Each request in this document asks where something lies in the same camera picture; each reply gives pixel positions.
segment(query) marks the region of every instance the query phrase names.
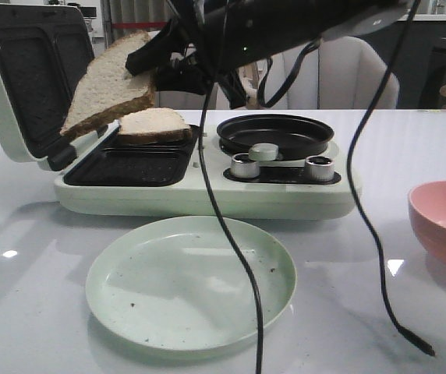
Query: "sandwich maker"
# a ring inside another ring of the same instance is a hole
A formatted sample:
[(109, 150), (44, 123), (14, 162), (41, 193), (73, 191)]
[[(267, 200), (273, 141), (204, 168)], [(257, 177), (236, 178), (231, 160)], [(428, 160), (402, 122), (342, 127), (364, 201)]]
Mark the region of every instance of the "sandwich maker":
[[(117, 122), (71, 143), (59, 135), (93, 58), (77, 8), (0, 4), (0, 144), (5, 153), (58, 172), (56, 196), (76, 212), (212, 215), (194, 151), (195, 125), (191, 139), (145, 146), (120, 144)], [(345, 156), (327, 125), (265, 114), (232, 118), (206, 131), (207, 171), (225, 216), (323, 220), (353, 209)], [(358, 177), (356, 188), (361, 188)]]

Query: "silver knob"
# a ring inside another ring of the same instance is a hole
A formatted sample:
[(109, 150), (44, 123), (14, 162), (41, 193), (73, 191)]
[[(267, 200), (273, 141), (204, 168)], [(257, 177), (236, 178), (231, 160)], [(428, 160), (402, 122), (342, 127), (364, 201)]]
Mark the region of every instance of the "silver knob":
[(272, 143), (254, 144), (249, 149), (249, 158), (255, 161), (275, 161), (278, 156), (278, 145)]
[(324, 156), (309, 156), (305, 159), (305, 172), (309, 180), (329, 182), (334, 179), (334, 161)]
[(260, 163), (251, 160), (247, 153), (238, 153), (232, 157), (230, 173), (236, 178), (255, 178), (260, 174)]

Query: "frying pan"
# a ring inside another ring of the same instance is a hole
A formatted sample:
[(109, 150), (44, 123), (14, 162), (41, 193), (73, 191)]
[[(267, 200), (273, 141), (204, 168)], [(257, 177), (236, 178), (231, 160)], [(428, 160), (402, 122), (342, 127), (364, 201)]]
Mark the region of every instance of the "frying pan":
[(327, 149), (334, 130), (323, 122), (296, 115), (244, 115), (222, 122), (217, 128), (222, 148), (247, 153), (257, 143), (278, 146), (282, 160), (298, 160)]

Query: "electrical wire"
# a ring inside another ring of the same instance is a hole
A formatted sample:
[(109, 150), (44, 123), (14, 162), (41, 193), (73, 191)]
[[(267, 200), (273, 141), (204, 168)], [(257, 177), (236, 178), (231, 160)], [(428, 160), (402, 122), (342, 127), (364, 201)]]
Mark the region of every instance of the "electrical wire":
[(384, 260), (384, 249), (382, 245), (381, 238), (379, 234), (377, 233), (375, 227), (370, 222), (369, 217), (367, 216), (365, 210), (363, 209), (362, 203), (360, 202), (360, 198), (358, 196), (358, 193), (355, 189), (355, 183), (353, 181), (353, 175), (352, 175), (352, 159), (353, 154), (356, 148), (356, 144), (358, 143), (358, 140), (360, 138), (360, 135), (362, 131), (364, 130), (369, 117), (372, 115), (373, 111), (375, 110), (378, 101), (380, 100), (382, 93), (384, 92), (384, 88), (386, 87), (386, 84), (388, 83), (388, 80), (392, 74), (393, 68), (395, 67), (395, 63), (398, 59), (399, 52), (402, 49), (403, 42), (405, 41), (406, 36), (409, 33), (410, 25), (413, 21), (413, 18), (417, 12), (417, 8), (419, 8), (420, 0), (415, 0), (412, 8), (410, 9), (408, 19), (405, 22), (405, 25), (403, 27), (402, 32), (400, 33), (395, 49), (393, 50), (393, 54), (388, 62), (388, 67), (386, 68), (386, 71), (383, 75), (383, 78), (381, 80), (381, 84), (377, 88), (377, 92), (375, 93), (372, 101), (370, 102), (369, 107), (367, 108), (360, 124), (358, 125), (355, 134), (352, 138), (352, 141), (349, 145), (349, 151), (346, 159), (346, 176), (349, 182), (349, 188), (351, 190), (353, 199), (355, 200), (356, 208), (359, 211), (360, 216), (362, 217), (365, 225), (369, 229), (370, 233), (372, 234), (373, 240), (375, 241), (376, 247), (377, 247), (377, 253), (379, 255), (379, 272), (381, 277), (381, 294), (384, 301), (384, 307), (386, 308), (386, 311), (388, 313), (388, 316), (393, 323), (393, 325), (396, 327), (396, 330), (410, 343), (418, 347), (423, 353), (429, 356), (435, 356), (435, 352), (433, 347), (427, 343), (424, 339), (417, 336), (415, 333), (407, 329), (406, 327), (402, 326), (400, 322), (396, 319), (395, 314), (393, 313), (391, 303), (389, 302), (388, 297), (388, 289), (386, 286), (386, 274), (385, 274), (385, 260)]
[(223, 58), (223, 45), (225, 42), (229, 4), (230, 4), (230, 0), (227, 0), (226, 5), (225, 5), (225, 18), (223, 21), (223, 27), (222, 27), (222, 33), (221, 33), (221, 44), (220, 44), (221, 50), (218, 55), (218, 61), (216, 63), (215, 69), (214, 69), (214, 76), (212, 77), (212, 80), (211, 80), (211, 88), (206, 93), (206, 97), (204, 99), (202, 114), (200, 116), (199, 137), (198, 137), (199, 145), (198, 145), (197, 150), (199, 153), (200, 169), (202, 171), (202, 176), (204, 178), (204, 184), (206, 186), (207, 194), (209, 195), (209, 200), (211, 201), (211, 205), (213, 207), (214, 215), (218, 219), (221, 229), (225, 233), (226, 238), (228, 239), (230, 245), (232, 246), (235, 254), (239, 258), (240, 263), (244, 267), (247, 277), (249, 278), (251, 288), (253, 290), (254, 304), (256, 306), (256, 318), (257, 318), (257, 348), (256, 348), (256, 370), (255, 370), (255, 373), (261, 374), (261, 368), (263, 365), (264, 321), (263, 321), (263, 307), (261, 305), (260, 290), (258, 288), (257, 281), (254, 276), (253, 270), (251, 269), (251, 266), (247, 262), (246, 257), (242, 254), (242, 251), (240, 250), (239, 245), (233, 238), (233, 235), (230, 232), (230, 230), (225, 222), (225, 219), (223, 218), (223, 215), (221, 214), (221, 210), (218, 206), (218, 202), (216, 200), (216, 197), (214, 196), (214, 192), (211, 187), (211, 181), (209, 179), (209, 175), (207, 174), (206, 161), (204, 159), (204, 127), (205, 127), (205, 123), (206, 123), (207, 109), (209, 108), (211, 94), (212, 94), (212, 91), (214, 88), (214, 84), (216, 82), (218, 70), (221, 66), (221, 60)]
[(267, 72), (264, 75), (263, 79), (261, 80), (260, 85), (257, 89), (257, 102), (258, 104), (263, 108), (271, 108), (275, 104), (278, 103), (280, 99), (282, 99), (285, 95), (285, 93), (288, 91), (289, 88), (291, 88), (292, 84), (296, 80), (297, 76), (299, 75), (299, 71), (301, 70), (301, 65), (303, 63), (304, 58), (309, 53), (317, 50), (320, 47), (320, 38), (315, 39), (314, 41), (311, 41), (308, 43), (298, 54), (298, 57), (296, 58), (296, 62), (294, 62), (294, 66), (292, 67), (290, 73), (288, 74), (287, 78), (283, 82), (283, 84), (280, 86), (280, 88), (277, 90), (277, 92), (271, 97), (269, 101), (264, 100), (264, 89), (267, 84), (268, 74), (270, 73), (271, 66), (273, 65), (273, 59), (271, 57), (267, 58)]

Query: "round pan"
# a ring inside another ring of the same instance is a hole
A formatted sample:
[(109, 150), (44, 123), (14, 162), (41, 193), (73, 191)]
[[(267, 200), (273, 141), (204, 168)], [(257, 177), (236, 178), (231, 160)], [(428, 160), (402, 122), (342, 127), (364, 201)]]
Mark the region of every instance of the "round pan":
[(257, 143), (278, 146), (283, 160), (320, 154), (327, 149), (334, 130), (323, 122), (295, 115), (244, 115), (218, 126), (221, 145), (229, 152), (248, 152)]

